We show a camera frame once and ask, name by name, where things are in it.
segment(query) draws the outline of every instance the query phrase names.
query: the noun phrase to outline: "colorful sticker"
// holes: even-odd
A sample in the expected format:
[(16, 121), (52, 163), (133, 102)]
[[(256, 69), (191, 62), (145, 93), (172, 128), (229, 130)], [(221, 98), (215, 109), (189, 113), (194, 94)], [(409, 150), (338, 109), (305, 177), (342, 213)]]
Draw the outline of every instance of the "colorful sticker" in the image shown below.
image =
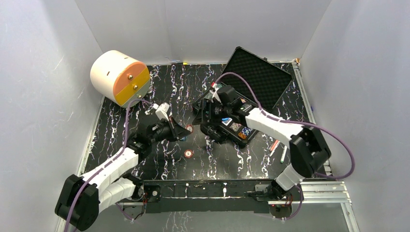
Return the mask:
[(215, 89), (215, 90), (218, 90), (218, 89), (220, 89), (220, 88), (222, 88), (222, 84), (216, 84), (214, 89)]
[(205, 99), (211, 100), (212, 99), (212, 95), (214, 95), (213, 92), (209, 91), (206, 95), (205, 95)]
[(232, 118), (227, 118), (227, 120), (222, 120), (222, 123), (223, 124), (225, 124), (225, 126), (228, 126), (229, 125), (229, 123), (231, 123), (232, 122)]
[(249, 136), (252, 131), (253, 131), (253, 129), (244, 127), (242, 129), (241, 133), (244, 134), (245, 136)]
[(242, 132), (240, 132), (238, 135), (239, 135), (239, 137), (241, 137), (242, 139), (246, 139), (246, 138), (247, 138), (247, 136), (244, 135)]
[(234, 132), (238, 132), (238, 130), (241, 128), (241, 124), (238, 124), (236, 122), (232, 123), (232, 125), (229, 127), (231, 130)]

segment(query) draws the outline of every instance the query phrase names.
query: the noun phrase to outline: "floor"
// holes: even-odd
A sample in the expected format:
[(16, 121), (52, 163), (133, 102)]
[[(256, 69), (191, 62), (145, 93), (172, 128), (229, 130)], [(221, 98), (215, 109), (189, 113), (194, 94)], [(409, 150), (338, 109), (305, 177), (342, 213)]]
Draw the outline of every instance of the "floor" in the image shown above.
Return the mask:
[[(291, 63), (274, 65), (295, 77)], [(223, 64), (149, 66), (152, 86), (145, 99), (157, 104), (169, 102), (174, 119), (183, 126), (191, 124), (194, 114), (190, 104), (209, 88), (223, 67)], [(273, 113), (285, 119), (309, 121), (296, 79)], [(147, 104), (138, 104), (130, 115), (130, 132), (157, 120), (154, 110)], [(85, 172), (120, 149), (124, 122), (125, 109), (105, 99)], [(193, 134), (186, 141), (162, 142), (154, 146), (152, 154), (132, 173), (142, 179), (156, 180), (272, 179), (290, 162), (288, 153), (284, 163), (280, 163), (282, 144), (271, 154), (269, 149), (274, 141), (274, 138), (259, 132), (246, 148), (240, 149), (232, 142), (216, 144), (200, 132), (199, 126), (194, 126)], [(194, 153), (189, 159), (183, 156), (188, 149)]]
[[(301, 91), (291, 63), (275, 63), (289, 72), (294, 81), (274, 109), (274, 114), (291, 120), (309, 121)], [(169, 102), (173, 117), (182, 125), (191, 124), (193, 113), (190, 103), (209, 88), (222, 73), (223, 64), (161, 65), (149, 67), (152, 88), (145, 99), (150, 102)], [(125, 109), (105, 99), (92, 140), (92, 148), (85, 164), (85, 172), (103, 163), (122, 145)], [(154, 111), (147, 104), (132, 109), (130, 132), (153, 123)], [(233, 143), (216, 144), (194, 127), (194, 133), (184, 142), (159, 143), (151, 156), (132, 173), (143, 179), (155, 180), (212, 180), (212, 179), (272, 179), (289, 164), (289, 157), (280, 163), (283, 147), (270, 155), (275, 139), (259, 132), (250, 144), (239, 149)], [(183, 156), (185, 150), (194, 151), (192, 158)], [(141, 211), (127, 208), (130, 215)], [(87, 231), (153, 231), (153, 232), (207, 232), (207, 231), (349, 231), (340, 204), (304, 204), (298, 216), (284, 224), (272, 220), (269, 214), (253, 212), (168, 212), (146, 214), (144, 220), (131, 223), (116, 207), (109, 207)]]

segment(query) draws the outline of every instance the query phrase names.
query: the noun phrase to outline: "marker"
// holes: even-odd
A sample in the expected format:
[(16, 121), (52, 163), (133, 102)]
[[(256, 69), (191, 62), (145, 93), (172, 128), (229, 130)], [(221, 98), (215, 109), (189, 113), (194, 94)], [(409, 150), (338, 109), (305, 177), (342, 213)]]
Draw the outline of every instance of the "marker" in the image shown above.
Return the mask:
[(279, 140), (276, 140), (274, 143), (273, 143), (273, 145), (270, 147), (270, 150), (272, 151), (270, 154), (269, 154), (269, 156), (272, 156), (273, 155), (273, 153), (275, 152), (275, 150), (276, 150), (276, 148), (279, 146)]
[(185, 129), (189, 130), (191, 133), (193, 132), (193, 126), (188, 124)]
[(280, 163), (283, 163), (285, 161), (285, 156), (286, 156), (286, 150), (288, 148), (285, 146), (285, 148), (283, 149), (283, 153), (282, 153), (282, 157), (280, 158)]
[(191, 151), (191, 150), (186, 150), (186, 151), (184, 152), (184, 156), (187, 157), (187, 158), (191, 158), (191, 157), (193, 156), (193, 151)]

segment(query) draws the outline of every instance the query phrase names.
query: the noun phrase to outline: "orange half-circle panel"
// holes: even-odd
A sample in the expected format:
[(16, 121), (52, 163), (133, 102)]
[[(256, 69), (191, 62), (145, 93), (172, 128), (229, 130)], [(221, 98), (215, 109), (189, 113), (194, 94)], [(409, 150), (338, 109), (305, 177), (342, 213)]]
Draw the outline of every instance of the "orange half-circle panel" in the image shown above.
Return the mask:
[(149, 71), (148, 68), (145, 68), (138, 76), (135, 76), (127, 86), (115, 95), (117, 103), (119, 105), (124, 105), (148, 81)]
[[(134, 62), (128, 65), (128, 67), (125, 68), (124, 71), (122, 71), (120, 75), (118, 75), (116, 81), (114, 82), (114, 87), (113, 87), (114, 96), (119, 94), (127, 85), (133, 82), (136, 79), (136, 77), (139, 74), (141, 74), (144, 70), (147, 70), (147, 67), (144, 63), (140, 61), (137, 61), (137, 62)], [(144, 84), (148, 79), (149, 79), (149, 74), (148, 74), (148, 78), (143, 78), (141, 79), (141, 83), (136, 83), (136, 84), (138, 86), (142, 86), (140, 84)]]

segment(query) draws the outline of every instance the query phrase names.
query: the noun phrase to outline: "black bracket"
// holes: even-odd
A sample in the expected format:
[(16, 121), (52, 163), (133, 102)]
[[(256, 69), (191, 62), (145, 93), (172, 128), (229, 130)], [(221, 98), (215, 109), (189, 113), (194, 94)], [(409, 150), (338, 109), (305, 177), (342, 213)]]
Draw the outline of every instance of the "black bracket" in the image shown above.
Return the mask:
[(314, 127), (303, 127), (289, 145), (292, 166), (305, 178), (312, 177), (332, 155), (321, 131)]
[[(83, 184), (83, 178), (80, 178), (74, 174), (65, 180), (59, 200), (57, 201), (57, 205), (54, 210), (58, 216), (67, 220), (68, 212), (73, 204), (74, 197)], [(98, 189), (95, 185), (88, 184), (78, 198), (77, 204), (74, 207), (74, 211), (70, 219), (70, 224), (75, 226), (80, 231), (88, 229), (97, 219), (99, 204)]]

